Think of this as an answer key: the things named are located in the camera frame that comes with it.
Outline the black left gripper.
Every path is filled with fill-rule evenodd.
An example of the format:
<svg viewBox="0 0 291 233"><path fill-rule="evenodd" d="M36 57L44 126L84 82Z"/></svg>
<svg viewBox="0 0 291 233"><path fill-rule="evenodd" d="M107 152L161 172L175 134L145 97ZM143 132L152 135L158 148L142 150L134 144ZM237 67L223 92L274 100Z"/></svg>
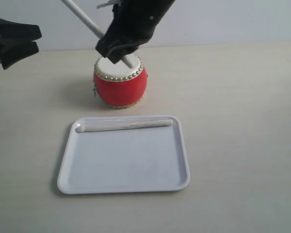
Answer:
<svg viewBox="0 0 291 233"><path fill-rule="evenodd" d="M36 40L42 37L38 25L0 18L0 64L4 70L39 52Z"/></svg>

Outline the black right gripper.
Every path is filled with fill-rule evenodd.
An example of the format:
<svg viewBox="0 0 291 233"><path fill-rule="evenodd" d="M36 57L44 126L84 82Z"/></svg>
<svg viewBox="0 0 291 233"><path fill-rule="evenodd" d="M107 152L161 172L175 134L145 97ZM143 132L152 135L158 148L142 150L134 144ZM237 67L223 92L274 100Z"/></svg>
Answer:
<svg viewBox="0 0 291 233"><path fill-rule="evenodd" d="M160 22L160 1L124 0L111 6L113 20L95 49L116 64L152 38Z"/></svg>

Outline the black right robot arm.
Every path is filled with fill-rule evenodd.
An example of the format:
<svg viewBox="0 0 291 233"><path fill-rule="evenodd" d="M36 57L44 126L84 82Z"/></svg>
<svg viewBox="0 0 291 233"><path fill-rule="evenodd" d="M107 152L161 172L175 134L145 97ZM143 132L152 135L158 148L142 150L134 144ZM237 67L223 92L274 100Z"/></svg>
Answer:
<svg viewBox="0 0 291 233"><path fill-rule="evenodd" d="M113 64L135 52L152 38L154 31L170 9L173 0L116 0L113 20L96 50Z"/></svg>

